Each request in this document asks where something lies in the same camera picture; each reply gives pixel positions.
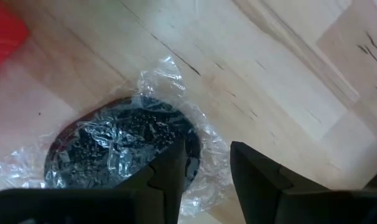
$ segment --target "wooden floor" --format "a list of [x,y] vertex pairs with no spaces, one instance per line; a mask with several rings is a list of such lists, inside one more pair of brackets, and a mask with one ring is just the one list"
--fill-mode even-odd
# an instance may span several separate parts
[[[32,37],[0,68],[0,157],[171,55],[227,142],[333,189],[377,173],[377,0],[9,3]],[[244,223],[234,197],[193,222]]]

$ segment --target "black round object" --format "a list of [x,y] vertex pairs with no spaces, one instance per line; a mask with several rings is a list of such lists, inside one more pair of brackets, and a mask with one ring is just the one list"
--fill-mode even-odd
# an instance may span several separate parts
[[50,188],[112,188],[185,139],[185,188],[200,165],[193,124],[170,104],[144,96],[109,103],[65,128],[45,162]]

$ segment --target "clear plastic bag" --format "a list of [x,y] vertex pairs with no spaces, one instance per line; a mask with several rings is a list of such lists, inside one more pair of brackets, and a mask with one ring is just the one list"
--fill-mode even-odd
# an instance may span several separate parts
[[[232,183],[230,150],[185,92],[172,57],[162,59],[156,68],[141,73],[137,91],[128,100],[102,107],[73,123],[66,136],[59,135],[56,140],[55,133],[38,136],[34,144],[1,160],[0,181],[9,188],[113,187],[162,153],[173,138],[190,136],[191,144],[198,144],[201,150],[187,163],[187,189],[180,214],[194,216],[225,196]],[[154,113],[174,115],[165,119]],[[138,114],[151,116],[152,122],[144,124]],[[129,121],[119,123],[122,119]],[[55,145],[64,150],[57,154],[49,151]],[[74,162],[73,153],[85,148],[91,149],[80,154],[79,160],[85,162]]]

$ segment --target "red plastic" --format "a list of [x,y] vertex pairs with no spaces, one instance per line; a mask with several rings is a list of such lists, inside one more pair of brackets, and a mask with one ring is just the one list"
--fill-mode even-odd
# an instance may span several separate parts
[[24,22],[0,1],[0,64],[24,43],[28,35]]

